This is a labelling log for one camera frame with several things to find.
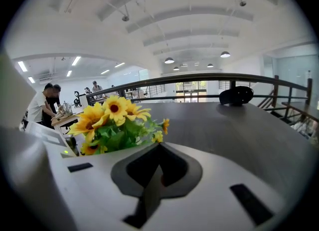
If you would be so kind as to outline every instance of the black rectangle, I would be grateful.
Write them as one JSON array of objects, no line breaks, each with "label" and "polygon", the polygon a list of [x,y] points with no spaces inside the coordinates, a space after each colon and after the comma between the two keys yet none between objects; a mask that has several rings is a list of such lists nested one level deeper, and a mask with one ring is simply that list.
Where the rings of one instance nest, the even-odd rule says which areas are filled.
[{"label": "black rectangle", "polygon": [[256,225],[262,224],[273,216],[244,184],[233,185],[230,190]]},{"label": "black rectangle", "polygon": [[80,164],[80,165],[73,165],[69,166],[68,169],[71,173],[84,170],[86,168],[93,167],[90,163]]}]

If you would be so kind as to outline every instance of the fluorescent light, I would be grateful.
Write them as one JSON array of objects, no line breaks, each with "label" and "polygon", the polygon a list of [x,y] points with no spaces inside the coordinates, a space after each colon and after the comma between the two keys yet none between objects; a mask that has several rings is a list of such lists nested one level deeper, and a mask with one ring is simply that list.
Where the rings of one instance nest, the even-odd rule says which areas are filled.
[{"label": "fluorescent light", "polygon": [[224,52],[222,52],[222,53],[220,54],[220,57],[221,57],[221,58],[227,58],[227,57],[230,57],[230,53],[229,53],[229,52],[227,52],[227,51],[224,51]]},{"label": "fluorescent light", "polygon": [[29,77],[28,79],[31,81],[31,83],[32,83],[32,84],[34,84],[34,83],[35,83],[35,81],[33,80],[33,78],[32,78],[32,77]]},{"label": "fluorescent light", "polygon": [[22,70],[23,72],[26,72],[26,71],[27,71],[26,67],[24,66],[23,61],[19,61],[18,64],[19,64],[19,66],[20,66],[20,68],[21,68],[21,70]]},{"label": "fluorescent light", "polygon": [[103,72],[101,73],[101,75],[102,75],[102,74],[104,74],[104,73],[106,73],[106,72],[108,72],[108,71],[110,71],[110,70],[109,70],[109,69],[107,69],[106,71],[103,71]]},{"label": "fluorescent light", "polygon": [[72,63],[72,66],[75,66],[77,64],[77,62],[80,60],[80,58],[81,58],[80,56],[75,57],[75,59]]},{"label": "fluorescent light", "polygon": [[171,57],[166,58],[165,63],[173,63],[174,60]]},{"label": "fluorescent light", "polygon": [[125,62],[122,62],[122,63],[120,63],[120,64],[118,64],[118,65],[115,65],[114,68],[117,68],[117,67],[123,65],[124,63],[125,63]]}]

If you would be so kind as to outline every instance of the yellow artificial flower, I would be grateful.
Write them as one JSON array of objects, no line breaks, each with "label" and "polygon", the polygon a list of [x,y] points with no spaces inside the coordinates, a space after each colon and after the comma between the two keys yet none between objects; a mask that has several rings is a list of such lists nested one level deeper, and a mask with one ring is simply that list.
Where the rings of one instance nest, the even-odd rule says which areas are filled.
[{"label": "yellow artificial flower", "polygon": [[163,132],[157,131],[153,134],[152,142],[163,142]]},{"label": "yellow artificial flower", "polygon": [[147,120],[146,117],[151,117],[149,111],[151,109],[141,109],[139,110],[142,106],[136,106],[136,104],[131,103],[130,100],[127,100],[127,118],[130,119],[131,121],[134,121],[136,118],[141,118],[144,121]]},{"label": "yellow artificial flower", "polygon": [[88,143],[90,143],[95,136],[94,130],[103,126],[109,117],[108,114],[104,113],[101,104],[98,102],[95,103],[94,107],[87,106],[84,112],[77,116],[81,119],[78,123],[70,126],[69,134],[78,135],[87,133],[85,141]]},{"label": "yellow artificial flower", "polygon": [[[103,146],[103,148],[104,148],[104,153],[105,153],[108,150],[108,148],[105,146]],[[81,154],[86,155],[86,156],[90,156],[90,155],[93,155],[97,150],[98,150],[98,145],[90,146],[88,143],[84,142],[82,144]]]},{"label": "yellow artificial flower", "polygon": [[110,115],[110,119],[113,119],[117,126],[125,122],[125,116],[128,114],[126,112],[127,104],[124,97],[118,97],[116,95],[110,96],[102,105],[102,108],[105,109],[105,114]]},{"label": "yellow artificial flower", "polygon": [[167,119],[163,119],[162,128],[163,128],[163,131],[164,131],[165,134],[168,133],[167,132],[168,126],[169,126],[169,119],[168,118]]}]

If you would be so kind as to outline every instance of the security camera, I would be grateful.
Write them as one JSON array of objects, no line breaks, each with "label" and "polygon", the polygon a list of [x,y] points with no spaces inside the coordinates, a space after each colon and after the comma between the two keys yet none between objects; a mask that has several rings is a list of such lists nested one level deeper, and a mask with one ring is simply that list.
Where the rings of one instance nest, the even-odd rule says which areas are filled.
[{"label": "security camera", "polygon": [[123,21],[128,21],[128,20],[130,20],[130,18],[127,15],[125,15],[125,16],[122,17],[122,20]]}]

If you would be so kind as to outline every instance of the gray tabletop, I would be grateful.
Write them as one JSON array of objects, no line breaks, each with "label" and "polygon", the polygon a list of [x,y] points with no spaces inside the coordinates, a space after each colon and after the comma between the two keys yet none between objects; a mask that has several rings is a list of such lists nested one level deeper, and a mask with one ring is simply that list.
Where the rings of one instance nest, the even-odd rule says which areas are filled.
[{"label": "gray tabletop", "polygon": [[152,119],[170,119],[164,141],[228,158],[287,197],[318,152],[289,125],[245,104],[142,103]]}]

